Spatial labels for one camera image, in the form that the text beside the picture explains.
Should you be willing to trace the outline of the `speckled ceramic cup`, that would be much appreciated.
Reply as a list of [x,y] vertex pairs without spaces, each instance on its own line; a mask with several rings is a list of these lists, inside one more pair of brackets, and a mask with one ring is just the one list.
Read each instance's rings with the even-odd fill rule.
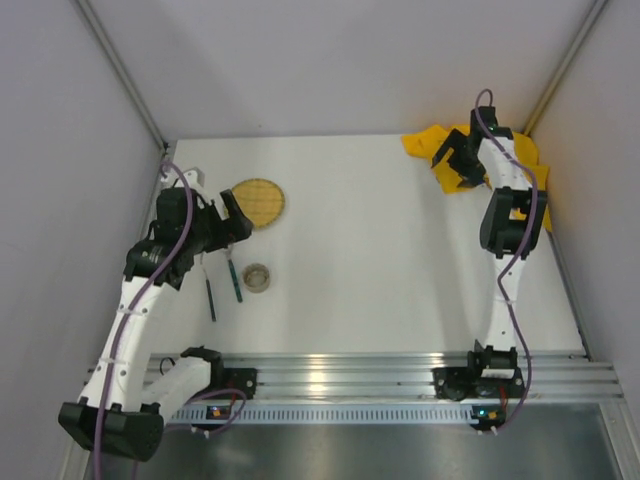
[[262,293],[270,286],[270,271],[262,263],[249,264],[242,271],[242,281],[249,292]]

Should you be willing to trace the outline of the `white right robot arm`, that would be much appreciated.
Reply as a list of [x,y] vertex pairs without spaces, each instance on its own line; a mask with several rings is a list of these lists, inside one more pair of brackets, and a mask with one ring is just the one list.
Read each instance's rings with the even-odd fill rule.
[[468,133],[453,128],[432,157],[432,168],[446,164],[463,188],[491,187],[479,243],[493,256],[496,286],[487,333],[467,356],[467,367],[445,374],[445,384],[475,388],[482,396],[500,387],[522,385],[517,347],[527,349],[516,318],[526,261],[536,248],[547,205],[533,170],[516,155],[510,129],[474,124]]

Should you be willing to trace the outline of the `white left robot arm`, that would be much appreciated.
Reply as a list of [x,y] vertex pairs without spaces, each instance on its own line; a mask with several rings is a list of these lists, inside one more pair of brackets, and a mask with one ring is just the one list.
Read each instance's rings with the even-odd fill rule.
[[219,213],[198,168],[175,168],[156,198],[156,217],[127,253],[121,294],[101,355],[79,398],[62,404],[59,425],[85,451],[139,462],[157,451],[168,421],[193,400],[248,400],[230,381],[222,356],[188,347],[158,380],[145,382],[158,333],[172,321],[173,303],[199,256],[248,239],[252,222],[230,190]]

